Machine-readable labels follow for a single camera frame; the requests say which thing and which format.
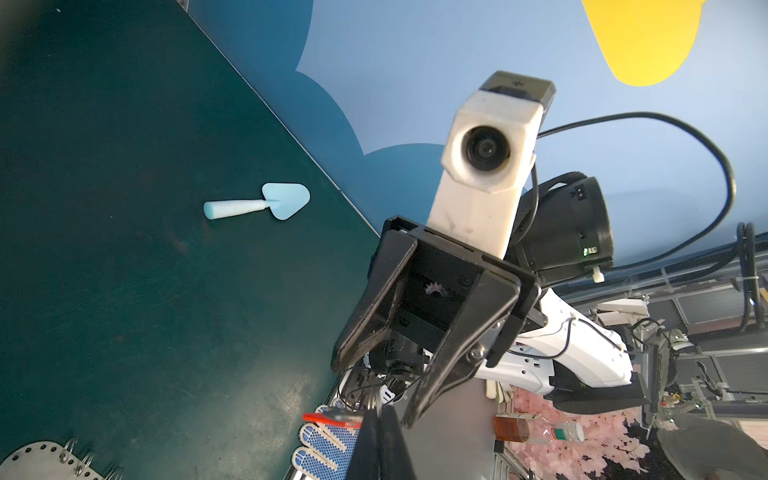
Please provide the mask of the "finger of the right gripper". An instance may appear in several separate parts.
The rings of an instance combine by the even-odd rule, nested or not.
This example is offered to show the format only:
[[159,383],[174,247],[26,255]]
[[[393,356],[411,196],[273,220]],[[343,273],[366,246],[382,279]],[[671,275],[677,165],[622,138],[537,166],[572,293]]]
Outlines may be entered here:
[[440,395],[474,375],[490,353],[519,293],[517,276],[482,272],[412,391],[402,415],[404,428],[412,428]]
[[353,366],[388,338],[417,244],[402,231],[390,231],[382,237],[366,289],[333,347],[333,372]]

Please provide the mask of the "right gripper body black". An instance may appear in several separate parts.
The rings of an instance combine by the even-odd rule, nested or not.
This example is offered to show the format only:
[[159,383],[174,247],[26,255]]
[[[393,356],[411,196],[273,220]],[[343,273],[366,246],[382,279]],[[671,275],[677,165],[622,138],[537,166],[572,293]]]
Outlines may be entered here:
[[390,231],[402,231],[418,244],[409,263],[408,281],[391,333],[371,350],[374,365],[384,365],[385,351],[397,339],[404,341],[408,350],[426,350],[433,355],[461,303],[484,271],[515,275],[520,281],[519,297],[484,359],[489,366],[498,365],[523,331],[527,316],[542,293],[537,277],[401,216],[384,223],[381,239]]

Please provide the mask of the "light blue toy shovel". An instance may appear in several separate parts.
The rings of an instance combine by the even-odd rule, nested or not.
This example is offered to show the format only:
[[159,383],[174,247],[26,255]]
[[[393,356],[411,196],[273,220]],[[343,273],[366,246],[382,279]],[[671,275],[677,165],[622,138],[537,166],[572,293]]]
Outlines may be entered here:
[[269,210],[274,218],[285,221],[305,207],[311,199],[307,187],[297,183],[266,183],[261,192],[262,199],[205,202],[204,216],[208,220],[218,220]]

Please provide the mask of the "plastic bottle brown liquid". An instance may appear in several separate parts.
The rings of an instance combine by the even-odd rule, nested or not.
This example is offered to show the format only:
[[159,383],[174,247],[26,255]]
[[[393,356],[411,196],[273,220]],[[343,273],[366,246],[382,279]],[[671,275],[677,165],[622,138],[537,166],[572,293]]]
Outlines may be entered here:
[[553,441],[584,442],[585,432],[576,421],[551,422],[537,414],[507,413],[493,418],[497,440],[546,445]]

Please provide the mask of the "blue dotted work glove left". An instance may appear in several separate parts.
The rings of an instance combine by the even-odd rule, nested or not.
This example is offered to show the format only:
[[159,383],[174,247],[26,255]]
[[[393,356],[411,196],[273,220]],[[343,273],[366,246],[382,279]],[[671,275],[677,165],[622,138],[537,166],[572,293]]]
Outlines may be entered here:
[[[333,410],[352,412],[339,398],[313,412]],[[303,421],[298,432],[300,445],[291,456],[289,479],[345,479],[359,430]]]

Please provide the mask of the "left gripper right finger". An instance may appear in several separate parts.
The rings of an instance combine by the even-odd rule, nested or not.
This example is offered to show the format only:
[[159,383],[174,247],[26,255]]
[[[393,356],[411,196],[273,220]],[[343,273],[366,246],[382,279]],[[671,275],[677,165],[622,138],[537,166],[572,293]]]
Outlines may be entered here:
[[416,480],[399,419],[391,405],[384,406],[379,416],[379,470],[382,480]]

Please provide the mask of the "key with red tag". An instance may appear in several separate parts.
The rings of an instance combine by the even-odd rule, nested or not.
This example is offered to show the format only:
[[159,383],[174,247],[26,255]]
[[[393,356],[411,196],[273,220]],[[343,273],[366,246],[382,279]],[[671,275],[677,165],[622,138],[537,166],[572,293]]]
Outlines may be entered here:
[[363,423],[363,416],[354,412],[333,410],[324,412],[303,413],[302,420],[321,425],[329,425],[339,428],[359,429]]

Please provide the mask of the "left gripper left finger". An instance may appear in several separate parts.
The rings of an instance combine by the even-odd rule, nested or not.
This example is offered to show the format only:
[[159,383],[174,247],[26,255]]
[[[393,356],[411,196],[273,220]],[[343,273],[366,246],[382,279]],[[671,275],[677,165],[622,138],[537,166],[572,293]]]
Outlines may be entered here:
[[382,433],[381,418],[378,411],[376,409],[366,410],[347,468],[346,480],[380,480],[382,478]]

